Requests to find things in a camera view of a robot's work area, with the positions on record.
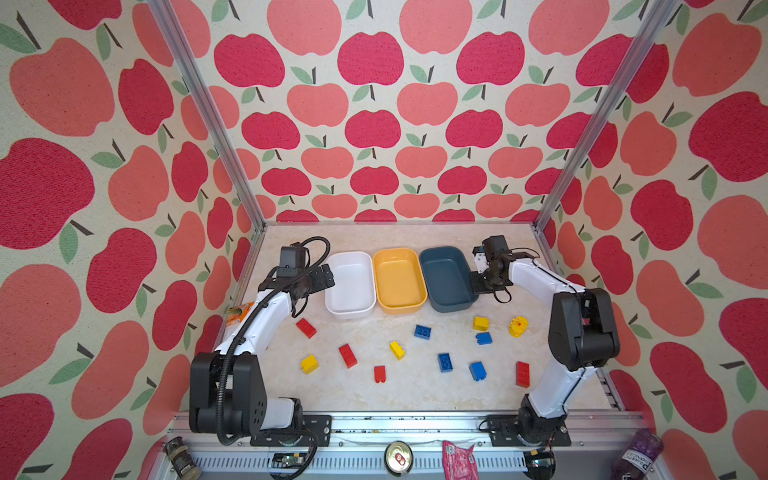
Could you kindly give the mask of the red lego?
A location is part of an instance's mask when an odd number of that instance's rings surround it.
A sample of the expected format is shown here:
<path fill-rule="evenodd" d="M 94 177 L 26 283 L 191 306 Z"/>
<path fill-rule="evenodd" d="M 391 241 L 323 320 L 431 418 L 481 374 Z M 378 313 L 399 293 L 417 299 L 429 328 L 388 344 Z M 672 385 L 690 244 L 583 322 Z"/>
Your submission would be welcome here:
<path fill-rule="evenodd" d="M 308 338 L 312 339 L 317 334 L 317 329 L 305 318 L 296 323 L 296 327 Z"/>

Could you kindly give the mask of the dark teal plastic container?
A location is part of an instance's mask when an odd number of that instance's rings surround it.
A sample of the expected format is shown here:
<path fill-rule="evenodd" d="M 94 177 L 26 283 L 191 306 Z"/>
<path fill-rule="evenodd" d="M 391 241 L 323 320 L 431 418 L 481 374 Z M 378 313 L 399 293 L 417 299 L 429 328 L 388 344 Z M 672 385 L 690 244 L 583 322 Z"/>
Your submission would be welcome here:
<path fill-rule="evenodd" d="M 469 309 L 478 299 L 472 291 L 470 268 L 464 254 L 453 246 L 423 250 L 419 254 L 429 301 L 439 313 Z"/>

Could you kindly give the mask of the yellow round lego piece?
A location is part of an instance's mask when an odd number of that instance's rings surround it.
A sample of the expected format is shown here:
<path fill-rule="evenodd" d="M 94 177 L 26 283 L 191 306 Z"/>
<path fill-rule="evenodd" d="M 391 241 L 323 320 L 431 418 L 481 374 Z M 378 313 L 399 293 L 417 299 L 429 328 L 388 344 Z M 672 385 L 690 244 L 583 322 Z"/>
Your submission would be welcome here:
<path fill-rule="evenodd" d="M 514 317 L 509 324 L 509 334 L 515 338 L 521 337 L 529 325 L 528 319 L 523 316 Z"/>

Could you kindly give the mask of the small blue lego brick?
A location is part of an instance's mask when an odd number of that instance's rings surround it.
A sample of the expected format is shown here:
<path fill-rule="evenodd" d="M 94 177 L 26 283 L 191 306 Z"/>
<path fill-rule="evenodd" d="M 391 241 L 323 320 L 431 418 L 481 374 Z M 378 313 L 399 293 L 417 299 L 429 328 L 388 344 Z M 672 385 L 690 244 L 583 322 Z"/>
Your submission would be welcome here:
<path fill-rule="evenodd" d="M 476 335 L 476 342 L 478 345 L 490 345 L 493 340 L 489 332 L 481 332 Z"/>

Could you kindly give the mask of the yellow plastic container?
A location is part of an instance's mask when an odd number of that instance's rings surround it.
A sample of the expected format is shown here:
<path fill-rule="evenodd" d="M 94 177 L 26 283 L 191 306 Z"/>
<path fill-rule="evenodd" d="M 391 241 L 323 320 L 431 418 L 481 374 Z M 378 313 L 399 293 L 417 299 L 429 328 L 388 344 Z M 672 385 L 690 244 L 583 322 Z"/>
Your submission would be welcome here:
<path fill-rule="evenodd" d="M 389 315 L 419 311 L 428 292 L 417 253 L 409 248 L 380 250 L 373 257 L 379 306 Z"/>

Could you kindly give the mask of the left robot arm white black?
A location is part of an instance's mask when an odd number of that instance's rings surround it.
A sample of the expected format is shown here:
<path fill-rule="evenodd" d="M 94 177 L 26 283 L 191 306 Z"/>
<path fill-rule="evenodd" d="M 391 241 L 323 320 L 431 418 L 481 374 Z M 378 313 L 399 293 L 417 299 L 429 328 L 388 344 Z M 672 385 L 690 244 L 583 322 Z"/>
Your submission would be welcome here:
<path fill-rule="evenodd" d="M 298 300 L 335 285 L 331 268 L 275 267 L 258 287 L 245 316 L 227 329 L 210 353 L 195 356 L 190 370 L 189 428 L 215 434 L 224 445 L 268 431 L 297 436 L 303 407 L 296 398 L 270 398 L 262 375 L 264 355 L 277 327 L 297 316 Z"/>

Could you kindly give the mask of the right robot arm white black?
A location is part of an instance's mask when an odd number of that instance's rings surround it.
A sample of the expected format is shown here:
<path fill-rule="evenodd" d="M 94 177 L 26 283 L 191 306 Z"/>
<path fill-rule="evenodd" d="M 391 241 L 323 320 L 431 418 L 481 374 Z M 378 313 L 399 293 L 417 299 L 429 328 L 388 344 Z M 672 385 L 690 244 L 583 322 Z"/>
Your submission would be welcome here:
<path fill-rule="evenodd" d="M 552 359 L 535 388 L 524 396 L 516 420 L 523 443 L 541 444 L 565 426 L 572 397 L 583 383 L 620 353 L 610 295 L 566 280 L 527 252 L 486 255 L 476 247 L 473 257 L 474 293 L 518 286 L 550 308 L 547 340 Z"/>

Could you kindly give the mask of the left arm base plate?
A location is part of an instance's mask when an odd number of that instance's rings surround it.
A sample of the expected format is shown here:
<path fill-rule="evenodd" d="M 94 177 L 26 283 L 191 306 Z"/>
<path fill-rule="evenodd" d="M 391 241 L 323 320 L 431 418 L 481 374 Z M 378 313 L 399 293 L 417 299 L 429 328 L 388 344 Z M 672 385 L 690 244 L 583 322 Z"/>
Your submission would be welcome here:
<path fill-rule="evenodd" d="M 261 430 L 250 440 L 255 447 L 327 447 L 330 443 L 333 417 L 304 415 L 299 428 Z"/>

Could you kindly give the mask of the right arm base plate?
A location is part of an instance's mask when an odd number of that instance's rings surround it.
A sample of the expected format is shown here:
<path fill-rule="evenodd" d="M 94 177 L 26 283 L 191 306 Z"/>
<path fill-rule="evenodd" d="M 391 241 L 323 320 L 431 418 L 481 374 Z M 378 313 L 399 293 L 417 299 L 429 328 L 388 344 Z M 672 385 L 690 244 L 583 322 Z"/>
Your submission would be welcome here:
<path fill-rule="evenodd" d="M 544 448 L 572 445 L 564 417 L 547 419 L 536 415 L 489 415 L 485 418 L 485 424 L 494 447 Z"/>

